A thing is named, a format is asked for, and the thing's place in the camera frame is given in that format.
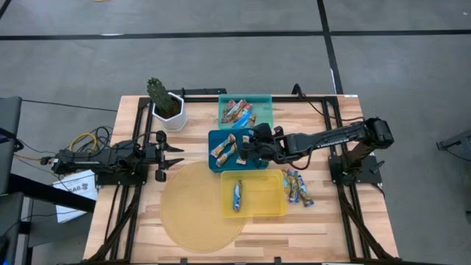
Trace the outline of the bright blue granola bar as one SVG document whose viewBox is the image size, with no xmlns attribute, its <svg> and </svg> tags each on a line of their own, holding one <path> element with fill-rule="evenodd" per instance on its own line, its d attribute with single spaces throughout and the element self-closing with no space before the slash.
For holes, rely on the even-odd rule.
<svg viewBox="0 0 471 265">
<path fill-rule="evenodd" d="M 247 126 L 249 119 L 252 117 L 252 112 L 250 110 L 244 110 L 242 117 L 233 124 L 233 128 L 243 128 Z"/>
<path fill-rule="evenodd" d="M 233 210 L 239 212 L 241 210 L 241 198 L 242 198 L 242 181 L 237 180 L 233 189 Z"/>
</svg>

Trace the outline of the dark grey equipment stand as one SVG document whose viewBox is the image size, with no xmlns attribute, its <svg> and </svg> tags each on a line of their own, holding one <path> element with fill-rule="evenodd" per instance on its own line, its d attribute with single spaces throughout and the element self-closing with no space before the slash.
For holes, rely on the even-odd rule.
<svg viewBox="0 0 471 265">
<path fill-rule="evenodd" d="M 471 192 L 471 129 L 458 133 L 445 140 L 437 141 L 436 147 L 460 161 L 466 163 L 464 166 L 465 191 Z"/>
</svg>

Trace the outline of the black aluminium table frame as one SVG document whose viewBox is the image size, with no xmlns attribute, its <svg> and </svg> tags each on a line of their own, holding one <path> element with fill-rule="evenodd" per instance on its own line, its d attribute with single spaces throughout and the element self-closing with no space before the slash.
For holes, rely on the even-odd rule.
<svg viewBox="0 0 471 265">
<path fill-rule="evenodd" d="M 147 106 L 140 104 L 147 96 L 122 96 L 119 102 L 112 144 L 131 139 L 145 132 Z M 343 119 L 362 116 L 361 106 L 356 95 L 307 95 L 302 99 L 296 94 L 274 95 L 274 126 L 280 125 L 285 133 L 317 133 L 326 129 L 326 119 L 319 115 L 307 102 Z M 185 95 L 188 123 L 180 132 L 168 132 L 172 146 L 185 152 L 169 153 L 167 157 L 185 158 L 167 171 L 168 180 L 179 169 L 197 161 L 208 159 L 208 132 L 218 129 L 218 96 Z M 134 133 L 135 119 L 142 110 L 143 121 L 139 132 Z M 329 125 L 340 124 L 331 119 Z M 338 151 L 321 149 L 313 153 L 310 167 L 301 173 L 307 188 L 314 197 L 315 205 L 304 208 L 302 204 L 288 204 L 288 211 L 281 217 L 249 218 L 241 234 L 228 246 L 209 253 L 196 253 L 178 247 L 166 234 L 160 220 L 160 195 L 165 183 L 155 181 L 155 166 L 150 168 L 146 185 L 142 188 L 139 210 L 132 243 L 131 264 L 177 263 L 187 258 L 193 263 L 274 263 L 280 257 L 288 262 L 347 262 L 349 252 L 338 189 L 330 181 L 327 158 Z M 116 202 L 110 221 L 110 229 L 115 226 L 119 212 L 121 192 L 113 199 L 115 188 L 105 186 L 99 191 L 99 198 L 93 214 L 88 241 L 83 258 L 90 258 L 97 252 L 105 239 L 105 228 L 111 205 Z M 382 193 L 370 184 L 358 184 L 357 194 L 365 225 L 387 253 L 399 256 L 394 241 L 391 223 Z"/>
</svg>

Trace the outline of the white hexagonal plant pot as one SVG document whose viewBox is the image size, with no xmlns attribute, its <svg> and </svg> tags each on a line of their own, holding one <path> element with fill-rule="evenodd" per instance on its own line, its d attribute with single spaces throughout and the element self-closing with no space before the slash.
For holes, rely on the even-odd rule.
<svg viewBox="0 0 471 265">
<path fill-rule="evenodd" d="M 160 121 L 160 123 L 163 126 L 163 129 L 166 132 L 179 132 L 184 128 L 184 126 L 186 125 L 187 120 L 188 120 L 187 116 L 186 116 L 186 111 L 185 111 L 185 102 L 184 102 L 183 98 L 179 97 L 178 95 L 176 95 L 172 92 L 168 92 L 168 95 L 172 99 L 175 99 L 178 102 L 178 105 L 180 107 L 180 112 L 177 115 L 172 116 L 171 118 L 165 119 L 157 113 L 157 105 L 153 104 L 153 106 L 152 106 L 152 115 L 157 120 Z"/>
</svg>

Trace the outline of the grey padded chair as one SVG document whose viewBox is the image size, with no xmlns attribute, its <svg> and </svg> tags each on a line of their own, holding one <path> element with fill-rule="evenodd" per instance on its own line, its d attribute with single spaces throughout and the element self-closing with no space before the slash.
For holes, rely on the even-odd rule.
<svg viewBox="0 0 471 265">
<path fill-rule="evenodd" d="M 15 151 L 22 98 L 0 99 L 0 195 L 7 193 Z"/>
</svg>

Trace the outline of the white printed cardboard box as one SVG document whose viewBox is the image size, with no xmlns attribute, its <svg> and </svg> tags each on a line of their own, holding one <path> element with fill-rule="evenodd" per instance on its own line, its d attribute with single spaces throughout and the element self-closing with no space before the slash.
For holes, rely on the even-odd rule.
<svg viewBox="0 0 471 265">
<path fill-rule="evenodd" d="M 95 185 L 95 174 L 91 170 L 70 174 L 62 180 L 53 182 L 52 186 L 88 199 L 97 200 L 98 190 Z M 62 224 L 85 215 L 84 211 L 73 210 L 64 206 L 56 206 L 57 222 Z"/>
</svg>

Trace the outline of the snack bars right pile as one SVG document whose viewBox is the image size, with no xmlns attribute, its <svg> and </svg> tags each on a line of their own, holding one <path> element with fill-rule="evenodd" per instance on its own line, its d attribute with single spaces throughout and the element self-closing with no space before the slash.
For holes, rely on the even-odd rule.
<svg viewBox="0 0 471 265">
<path fill-rule="evenodd" d="M 311 195 L 308 193 L 308 190 L 305 186 L 304 180 L 301 175 L 297 176 L 297 182 L 299 186 L 300 197 L 302 198 L 302 203 L 305 207 L 314 205 L 314 201 L 311 198 Z"/>
</svg>

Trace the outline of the teal translucent plastic bin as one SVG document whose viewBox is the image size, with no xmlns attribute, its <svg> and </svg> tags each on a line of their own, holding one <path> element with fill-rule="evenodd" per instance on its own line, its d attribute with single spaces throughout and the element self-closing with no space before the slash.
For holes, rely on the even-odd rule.
<svg viewBox="0 0 471 265">
<path fill-rule="evenodd" d="M 218 126 L 219 129 L 226 130 L 233 127 L 234 121 L 221 123 L 222 111 L 224 106 L 232 99 L 238 103 L 241 99 L 245 99 L 247 103 L 253 104 L 251 112 L 256 115 L 255 124 L 268 123 L 271 128 L 274 126 L 272 97 L 268 94 L 222 94 L 219 96 L 218 109 Z"/>
</svg>

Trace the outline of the black desk bar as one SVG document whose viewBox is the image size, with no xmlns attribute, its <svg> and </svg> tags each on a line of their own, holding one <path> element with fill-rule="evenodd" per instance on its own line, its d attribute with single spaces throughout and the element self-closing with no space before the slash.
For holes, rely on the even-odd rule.
<svg viewBox="0 0 471 265">
<path fill-rule="evenodd" d="M 17 174 L 6 174 L 0 177 L 0 194 L 20 192 L 26 197 L 50 202 L 55 205 L 73 208 L 85 212 L 93 212 L 96 201 L 74 194 L 70 191 L 54 188 Z"/>
</svg>

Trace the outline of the dark blue plastic bin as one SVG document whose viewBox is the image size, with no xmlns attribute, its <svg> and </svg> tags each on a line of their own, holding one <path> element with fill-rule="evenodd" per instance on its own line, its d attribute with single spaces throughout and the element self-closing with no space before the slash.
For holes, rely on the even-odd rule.
<svg viewBox="0 0 471 265">
<path fill-rule="evenodd" d="M 242 137 L 244 135 L 248 135 L 250 138 L 253 138 L 253 131 L 251 129 L 211 130 L 208 133 L 208 166 L 211 171 L 221 173 L 224 171 L 266 169 L 268 167 L 269 162 L 261 159 L 247 160 L 245 164 L 237 163 L 237 160 L 239 159 L 238 151 L 236 151 L 234 155 L 231 155 L 221 167 L 217 166 L 217 158 L 215 158 L 211 152 L 218 145 L 223 143 L 228 138 L 229 134 L 233 134 L 235 136 L 235 143 L 238 148 L 242 146 Z"/>
</svg>

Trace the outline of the green cactus plant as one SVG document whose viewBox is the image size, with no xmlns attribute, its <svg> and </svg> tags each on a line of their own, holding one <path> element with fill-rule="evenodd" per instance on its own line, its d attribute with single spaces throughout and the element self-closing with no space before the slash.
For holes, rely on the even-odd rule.
<svg viewBox="0 0 471 265">
<path fill-rule="evenodd" d="M 148 79 L 146 89 L 149 97 L 155 103 L 157 108 L 156 113 L 160 117 L 169 119 L 180 113 L 179 101 L 169 95 L 159 79 L 155 77 Z"/>
</svg>

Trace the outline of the yellow translucent plastic bin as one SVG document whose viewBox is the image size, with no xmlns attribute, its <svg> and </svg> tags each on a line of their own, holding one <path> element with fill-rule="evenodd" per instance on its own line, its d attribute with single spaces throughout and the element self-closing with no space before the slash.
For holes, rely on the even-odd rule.
<svg viewBox="0 0 471 265">
<path fill-rule="evenodd" d="M 243 185 L 239 212 L 233 210 L 233 189 L 237 180 L 241 180 Z M 221 191 L 225 218 L 286 215 L 283 173 L 279 169 L 222 172 Z"/>
</svg>

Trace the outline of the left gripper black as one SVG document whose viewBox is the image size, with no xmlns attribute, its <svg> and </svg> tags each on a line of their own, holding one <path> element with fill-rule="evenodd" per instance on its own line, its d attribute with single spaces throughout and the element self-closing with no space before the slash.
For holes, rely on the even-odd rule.
<svg viewBox="0 0 471 265">
<path fill-rule="evenodd" d="M 151 142 L 150 135 L 155 134 L 156 142 Z M 183 149 L 170 146 L 166 142 L 166 134 L 164 131 L 159 130 L 157 132 L 149 132 L 144 137 L 144 154 L 145 161 L 148 164 L 157 164 L 158 169 L 155 171 L 155 179 L 158 182 L 166 182 L 166 173 L 164 170 L 168 170 L 171 166 L 181 162 L 184 158 L 175 158 L 170 160 L 165 160 L 165 151 L 166 152 L 183 152 Z"/>
</svg>

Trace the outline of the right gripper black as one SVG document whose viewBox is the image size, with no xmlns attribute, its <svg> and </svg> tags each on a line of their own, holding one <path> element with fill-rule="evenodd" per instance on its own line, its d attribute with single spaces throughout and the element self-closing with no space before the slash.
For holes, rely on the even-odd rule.
<svg viewBox="0 0 471 265">
<path fill-rule="evenodd" d="M 239 152 L 243 160 L 271 160 L 277 164 L 285 163 L 285 155 L 278 136 L 284 136 L 283 128 L 277 126 L 271 129 L 268 123 L 261 123 L 252 128 L 253 139 L 242 141 L 242 150 Z"/>
</svg>

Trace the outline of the red orange granola bar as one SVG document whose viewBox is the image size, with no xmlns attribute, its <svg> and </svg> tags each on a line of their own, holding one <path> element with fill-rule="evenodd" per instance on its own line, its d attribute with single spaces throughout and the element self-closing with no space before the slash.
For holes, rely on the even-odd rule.
<svg viewBox="0 0 471 265">
<path fill-rule="evenodd" d="M 241 99 L 238 103 L 236 103 L 236 106 L 227 114 L 228 119 L 233 121 L 246 104 L 247 102 L 245 99 Z"/>
<path fill-rule="evenodd" d="M 230 120 L 227 117 L 227 114 L 236 106 L 236 102 L 232 99 L 229 100 L 229 102 L 224 106 L 224 109 L 222 111 L 222 117 L 220 118 L 221 123 L 227 123 Z"/>
</svg>

